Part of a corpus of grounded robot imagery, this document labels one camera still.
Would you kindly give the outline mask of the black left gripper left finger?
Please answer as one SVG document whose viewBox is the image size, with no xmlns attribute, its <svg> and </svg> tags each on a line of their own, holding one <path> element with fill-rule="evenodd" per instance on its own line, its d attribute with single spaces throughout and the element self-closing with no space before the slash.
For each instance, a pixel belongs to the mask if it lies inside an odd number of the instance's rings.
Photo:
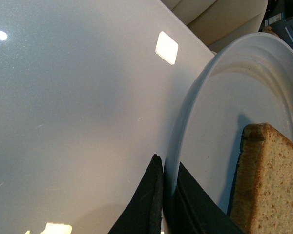
<svg viewBox="0 0 293 234">
<path fill-rule="evenodd" d="M 131 201 L 110 234 L 159 234 L 162 223 L 163 167 L 153 155 Z"/>
</svg>

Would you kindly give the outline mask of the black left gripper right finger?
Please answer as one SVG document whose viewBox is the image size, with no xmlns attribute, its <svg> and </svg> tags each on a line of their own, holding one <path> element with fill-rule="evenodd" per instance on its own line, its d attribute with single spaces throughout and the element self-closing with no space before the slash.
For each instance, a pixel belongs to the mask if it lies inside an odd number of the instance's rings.
<svg viewBox="0 0 293 234">
<path fill-rule="evenodd" d="M 173 194 L 165 185 L 165 221 L 169 234 L 242 234 L 180 163 Z"/>
</svg>

